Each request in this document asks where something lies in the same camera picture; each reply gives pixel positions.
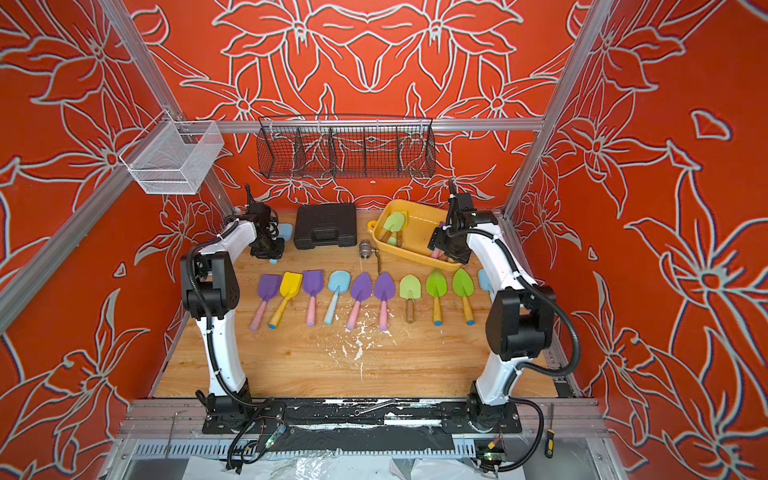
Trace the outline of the green shovel yellow handle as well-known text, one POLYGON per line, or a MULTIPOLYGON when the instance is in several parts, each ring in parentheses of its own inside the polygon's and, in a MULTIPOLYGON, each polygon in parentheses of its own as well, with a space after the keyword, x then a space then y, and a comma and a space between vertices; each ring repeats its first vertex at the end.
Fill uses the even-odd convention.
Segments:
POLYGON ((474 293, 474 283, 470 275, 463 269, 457 269, 452 278, 453 291, 461 298, 463 314, 467 325, 475 324, 475 316, 470 297, 474 293))
POLYGON ((447 293, 447 281, 439 269, 434 269, 428 275, 426 290, 433 299, 433 323, 435 326, 441 326, 443 324, 443 317, 440 299, 447 293))

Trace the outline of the yellow square shovel yellow handle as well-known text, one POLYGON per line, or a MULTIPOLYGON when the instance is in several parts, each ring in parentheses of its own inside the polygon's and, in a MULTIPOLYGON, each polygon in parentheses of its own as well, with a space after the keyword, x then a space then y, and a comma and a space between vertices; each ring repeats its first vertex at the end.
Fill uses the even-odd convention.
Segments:
POLYGON ((283 277, 279 288, 279 293, 282 296, 282 300, 270 318, 268 327, 270 329, 276 329, 286 310, 288 302, 294 298, 301 289, 303 281, 303 275, 301 273, 286 272, 283 277))

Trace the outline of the purple square shovel pink handle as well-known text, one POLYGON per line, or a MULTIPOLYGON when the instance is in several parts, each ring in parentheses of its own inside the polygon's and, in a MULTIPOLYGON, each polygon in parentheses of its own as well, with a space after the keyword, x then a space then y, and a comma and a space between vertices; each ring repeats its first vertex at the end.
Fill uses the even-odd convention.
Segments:
POLYGON ((309 296, 306 314, 306 325, 312 327, 316 321, 316 297, 323 290, 324 275, 322 270, 306 270, 303 272, 303 291, 309 296))

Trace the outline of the light green shovel wooden handle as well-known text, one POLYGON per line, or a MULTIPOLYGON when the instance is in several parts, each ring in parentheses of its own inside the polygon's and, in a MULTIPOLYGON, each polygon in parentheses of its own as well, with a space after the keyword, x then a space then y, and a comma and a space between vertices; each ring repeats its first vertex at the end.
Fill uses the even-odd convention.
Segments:
POLYGON ((408 274, 400 280, 399 296, 406 301, 406 322, 415 321, 415 301, 421 298, 421 282, 413 274, 408 274))

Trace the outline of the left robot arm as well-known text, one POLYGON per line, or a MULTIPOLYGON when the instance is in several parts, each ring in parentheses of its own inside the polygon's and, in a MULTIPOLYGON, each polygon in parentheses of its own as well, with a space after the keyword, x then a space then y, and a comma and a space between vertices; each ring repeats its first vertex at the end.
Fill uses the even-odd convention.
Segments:
POLYGON ((246 248, 260 259, 282 256, 277 214, 228 218, 223 232, 194 245, 180 264, 182 306, 200 330, 209 371, 209 392, 196 396, 212 418, 246 417, 261 406, 252 400, 234 331, 240 287, 233 262, 246 248))

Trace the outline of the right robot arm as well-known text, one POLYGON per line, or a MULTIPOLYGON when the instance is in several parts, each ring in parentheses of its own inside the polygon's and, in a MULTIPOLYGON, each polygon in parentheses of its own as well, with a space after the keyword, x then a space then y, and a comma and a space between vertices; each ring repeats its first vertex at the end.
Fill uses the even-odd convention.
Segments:
POLYGON ((513 401, 511 391, 525 369, 551 378, 576 370, 582 349, 573 322, 556 303, 553 290, 538 285, 517 260, 491 211, 476 209, 468 193, 452 193, 446 220, 434 229, 428 247, 461 264, 476 256, 493 289, 485 323, 491 354, 467 397, 473 426, 487 430, 502 422, 513 401), (567 328, 572 353, 566 365, 545 368, 533 360, 551 346, 556 320, 567 328))

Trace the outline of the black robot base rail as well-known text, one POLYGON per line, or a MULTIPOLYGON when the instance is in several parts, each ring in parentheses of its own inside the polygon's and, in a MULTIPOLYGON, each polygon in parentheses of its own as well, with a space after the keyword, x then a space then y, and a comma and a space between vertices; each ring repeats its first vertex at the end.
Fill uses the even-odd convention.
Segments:
POLYGON ((247 406, 226 395, 205 394, 196 399, 205 410, 205 434, 241 430, 273 432, 280 427, 351 429, 377 426, 436 427, 448 434, 518 434, 522 431, 517 407, 482 407, 469 398, 269 398, 247 406))

